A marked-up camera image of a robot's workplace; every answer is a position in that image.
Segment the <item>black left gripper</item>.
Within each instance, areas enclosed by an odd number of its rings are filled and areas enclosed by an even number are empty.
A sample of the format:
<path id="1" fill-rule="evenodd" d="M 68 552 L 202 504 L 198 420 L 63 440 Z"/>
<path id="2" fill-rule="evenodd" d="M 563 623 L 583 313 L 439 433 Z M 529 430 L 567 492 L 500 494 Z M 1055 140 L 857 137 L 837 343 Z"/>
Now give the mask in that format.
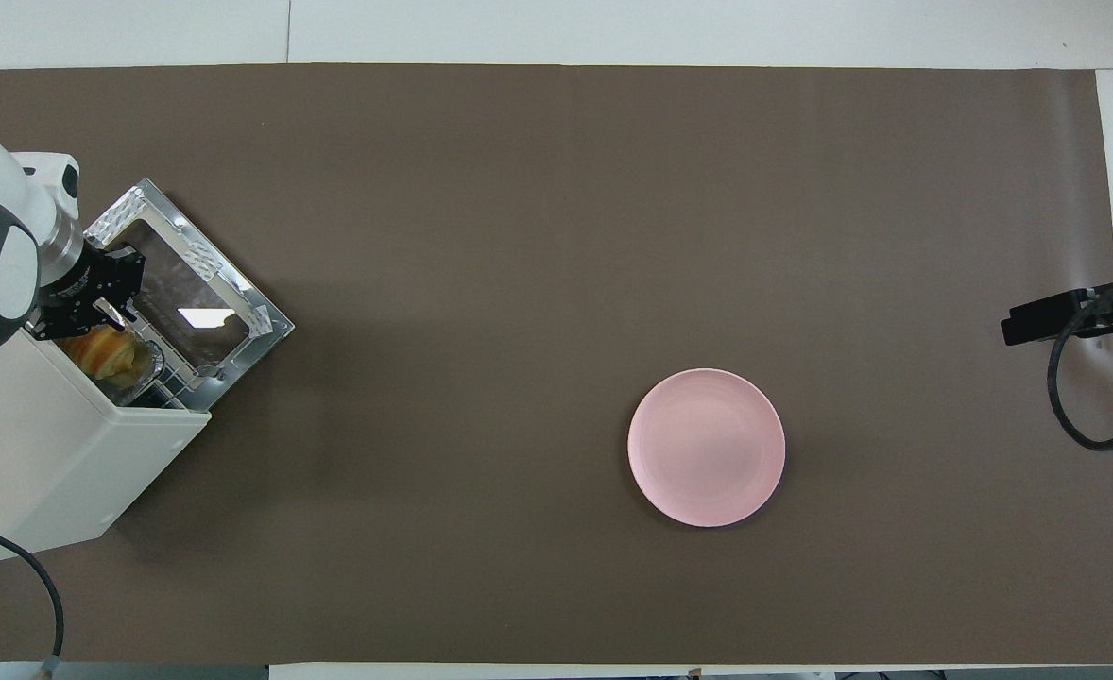
<path id="1" fill-rule="evenodd" d="M 81 244 L 72 263 L 42 285 L 42 307 L 26 322 L 26 332 L 35 341 L 65 341 L 82 337 L 93 328 L 111 327 L 124 332 L 132 314 L 112 305 L 129 305 L 142 292 L 146 255 L 136 246 L 121 244 L 111 252 L 111 260 L 89 244 Z M 111 303 L 99 300 L 111 290 Z"/>

